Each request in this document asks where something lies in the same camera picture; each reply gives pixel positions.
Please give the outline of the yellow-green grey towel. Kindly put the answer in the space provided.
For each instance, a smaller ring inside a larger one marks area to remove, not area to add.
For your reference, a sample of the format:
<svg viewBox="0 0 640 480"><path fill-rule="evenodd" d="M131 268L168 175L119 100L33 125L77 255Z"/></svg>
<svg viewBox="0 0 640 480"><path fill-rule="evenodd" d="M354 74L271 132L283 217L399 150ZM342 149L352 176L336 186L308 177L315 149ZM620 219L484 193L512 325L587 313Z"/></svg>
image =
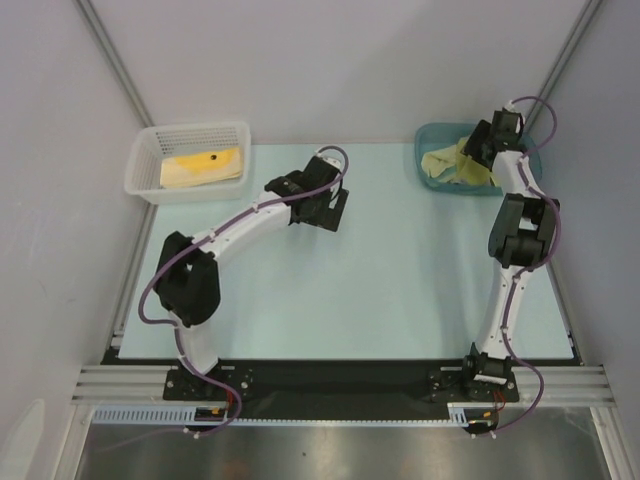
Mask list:
<svg viewBox="0 0 640 480"><path fill-rule="evenodd" d="M489 169L464 153L468 139L462 137L456 144L454 184L473 195L501 194L500 185Z"/></svg>

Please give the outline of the yellow cream towel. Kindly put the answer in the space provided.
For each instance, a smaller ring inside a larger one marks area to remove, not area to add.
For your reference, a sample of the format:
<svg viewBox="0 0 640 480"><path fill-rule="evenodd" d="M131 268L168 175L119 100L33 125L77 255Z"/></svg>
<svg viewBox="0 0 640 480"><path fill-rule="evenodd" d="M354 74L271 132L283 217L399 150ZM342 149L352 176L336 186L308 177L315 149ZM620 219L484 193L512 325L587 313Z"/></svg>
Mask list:
<svg viewBox="0 0 640 480"><path fill-rule="evenodd" d="M168 189L202 186L235 179L243 169L239 147L174 156L162 161L159 183Z"/></svg>

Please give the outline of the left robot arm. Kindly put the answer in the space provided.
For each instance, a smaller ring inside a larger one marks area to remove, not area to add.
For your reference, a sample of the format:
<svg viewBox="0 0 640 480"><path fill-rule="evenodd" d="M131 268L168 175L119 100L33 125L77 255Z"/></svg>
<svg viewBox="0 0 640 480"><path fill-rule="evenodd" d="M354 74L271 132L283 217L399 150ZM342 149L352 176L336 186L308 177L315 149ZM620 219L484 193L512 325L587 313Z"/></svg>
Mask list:
<svg viewBox="0 0 640 480"><path fill-rule="evenodd" d="M221 305L221 271L233 256L263 236L292 224L335 232L349 191L343 187L348 160L322 152L302 170L281 175L240 213L194 236L179 232L163 244L152 289L179 335L178 358L193 368L185 388L199 400L214 397L219 362L207 323Z"/></svg>

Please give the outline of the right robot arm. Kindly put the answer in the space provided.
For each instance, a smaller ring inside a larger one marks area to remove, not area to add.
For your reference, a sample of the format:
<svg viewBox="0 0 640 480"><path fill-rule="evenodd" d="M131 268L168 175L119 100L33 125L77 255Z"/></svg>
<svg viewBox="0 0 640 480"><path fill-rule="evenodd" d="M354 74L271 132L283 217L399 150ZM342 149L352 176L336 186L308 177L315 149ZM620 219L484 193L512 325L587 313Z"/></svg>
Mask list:
<svg viewBox="0 0 640 480"><path fill-rule="evenodd" d="M549 261L557 233L559 203L542 193L522 141L525 119L512 106L482 120L463 153L487 168L502 190L502 203L488 239L494 276L483 326L465 357L463 395L481 402L510 380L510 352L524 289Z"/></svg>

